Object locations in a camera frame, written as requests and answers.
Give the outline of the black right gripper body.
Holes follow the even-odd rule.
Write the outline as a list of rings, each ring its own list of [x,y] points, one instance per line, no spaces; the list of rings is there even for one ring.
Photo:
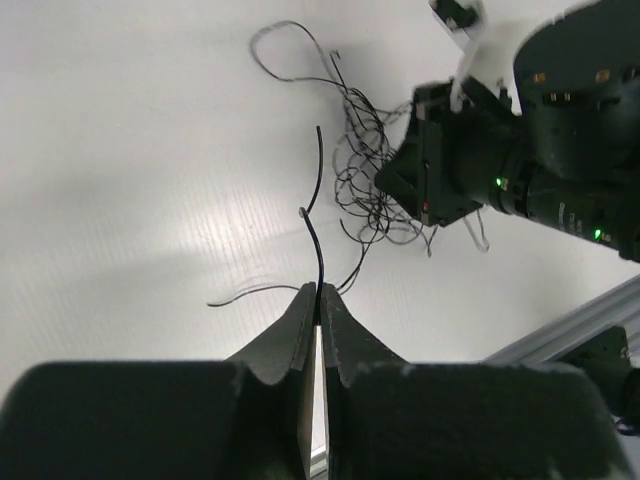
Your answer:
[[[526,218],[530,184],[528,111],[514,112],[505,89],[463,82],[460,111],[452,82],[417,86],[409,123],[375,186],[426,226],[449,226],[489,206]]]

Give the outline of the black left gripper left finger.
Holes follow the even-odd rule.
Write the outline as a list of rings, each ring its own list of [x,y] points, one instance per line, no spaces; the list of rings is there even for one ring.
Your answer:
[[[47,362],[1,409],[5,479],[306,479],[316,287],[226,360]]]

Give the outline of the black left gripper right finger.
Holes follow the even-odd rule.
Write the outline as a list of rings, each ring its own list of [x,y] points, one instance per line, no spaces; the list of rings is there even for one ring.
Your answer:
[[[599,390],[577,367],[412,363],[325,286],[327,473],[332,479],[627,479]]]

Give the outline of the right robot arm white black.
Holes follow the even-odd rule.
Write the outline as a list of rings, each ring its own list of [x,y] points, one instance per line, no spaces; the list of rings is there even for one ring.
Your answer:
[[[503,25],[479,1],[431,8],[464,56],[452,79],[414,90],[376,187],[426,226],[489,206],[637,261],[638,3]]]

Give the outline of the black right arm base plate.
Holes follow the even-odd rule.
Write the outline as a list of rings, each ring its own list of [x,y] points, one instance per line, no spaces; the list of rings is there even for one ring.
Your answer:
[[[615,427],[623,436],[639,436],[639,368],[629,356],[627,332],[612,326],[560,358],[582,370],[599,390]]]

